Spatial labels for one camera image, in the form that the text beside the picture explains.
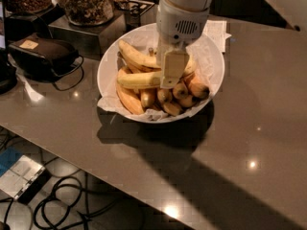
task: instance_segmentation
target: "table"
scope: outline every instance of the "table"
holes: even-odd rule
[[[99,61],[86,59],[67,91],[20,80],[0,96],[0,125],[194,229],[307,228],[307,42],[227,21],[222,88],[194,118],[151,126],[104,112]]]

